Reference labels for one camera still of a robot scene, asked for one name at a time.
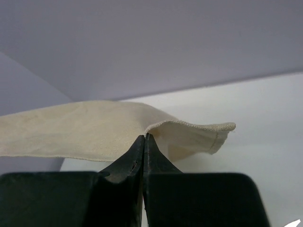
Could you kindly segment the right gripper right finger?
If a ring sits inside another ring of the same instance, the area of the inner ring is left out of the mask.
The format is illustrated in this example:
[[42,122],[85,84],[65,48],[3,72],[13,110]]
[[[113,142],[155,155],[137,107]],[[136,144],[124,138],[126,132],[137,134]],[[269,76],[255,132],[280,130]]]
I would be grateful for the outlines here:
[[143,198],[151,227],[268,227],[257,186],[240,173],[183,173],[145,138]]

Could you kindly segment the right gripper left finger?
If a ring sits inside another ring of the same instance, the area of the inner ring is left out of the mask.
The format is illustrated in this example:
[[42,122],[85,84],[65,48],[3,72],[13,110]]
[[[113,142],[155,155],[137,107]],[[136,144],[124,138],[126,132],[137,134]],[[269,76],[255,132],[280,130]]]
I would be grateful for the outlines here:
[[3,227],[138,227],[144,136],[100,172],[8,173],[0,177]]

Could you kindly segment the beige cloth napkin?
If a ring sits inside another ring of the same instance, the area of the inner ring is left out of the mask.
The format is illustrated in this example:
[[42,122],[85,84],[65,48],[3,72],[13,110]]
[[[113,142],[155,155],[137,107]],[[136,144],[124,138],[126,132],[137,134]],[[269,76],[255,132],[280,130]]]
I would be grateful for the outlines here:
[[175,162],[216,153],[235,127],[233,122],[191,124],[143,103],[84,101],[2,116],[0,154],[113,162],[138,136],[151,134]]

